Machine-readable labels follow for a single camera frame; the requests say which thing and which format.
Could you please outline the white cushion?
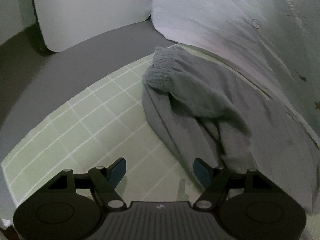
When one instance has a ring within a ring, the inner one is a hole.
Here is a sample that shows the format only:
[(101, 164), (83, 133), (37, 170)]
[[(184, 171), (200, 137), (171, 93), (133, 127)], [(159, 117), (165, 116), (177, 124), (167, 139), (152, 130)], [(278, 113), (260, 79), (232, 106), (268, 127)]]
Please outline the white cushion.
[(34, 0), (46, 47), (61, 52), (117, 28), (143, 22), (151, 0)]

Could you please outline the grey sweatpants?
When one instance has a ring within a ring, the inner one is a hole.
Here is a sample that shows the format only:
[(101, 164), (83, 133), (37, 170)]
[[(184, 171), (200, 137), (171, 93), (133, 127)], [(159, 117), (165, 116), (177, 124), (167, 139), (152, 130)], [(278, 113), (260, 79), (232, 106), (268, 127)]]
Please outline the grey sweatpants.
[(196, 158), (255, 168), (319, 214), (319, 144), (281, 101), (181, 47), (155, 49), (143, 86), (149, 125), (188, 172)]

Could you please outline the light blue carrot-print sheet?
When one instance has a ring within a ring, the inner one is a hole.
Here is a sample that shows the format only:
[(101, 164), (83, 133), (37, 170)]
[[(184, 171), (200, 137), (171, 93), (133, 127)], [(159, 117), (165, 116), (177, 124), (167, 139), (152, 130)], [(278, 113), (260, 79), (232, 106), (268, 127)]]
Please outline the light blue carrot-print sheet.
[(319, 132), (319, 0), (152, 0), (166, 39), (235, 64)]

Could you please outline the green grid mat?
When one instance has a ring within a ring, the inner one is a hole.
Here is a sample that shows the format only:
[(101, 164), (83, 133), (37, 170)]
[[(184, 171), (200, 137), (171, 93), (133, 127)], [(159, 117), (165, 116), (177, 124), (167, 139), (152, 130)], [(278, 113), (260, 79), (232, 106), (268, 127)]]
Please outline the green grid mat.
[[(227, 60), (191, 55), (226, 67), (267, 98), (281, 101), (319, 144), (304, 118)], [(311, 215), (255, 168), (233, 173), (221, 210), (194, 210), (204, 192), (149, 125), (143, 75), (153, 54), (113, 72), (54, 111), (2, 162), (21, 239), (319, 239)], [(88, 171), (126, 160), (115, 191), (127, 209), (102, 209)]]

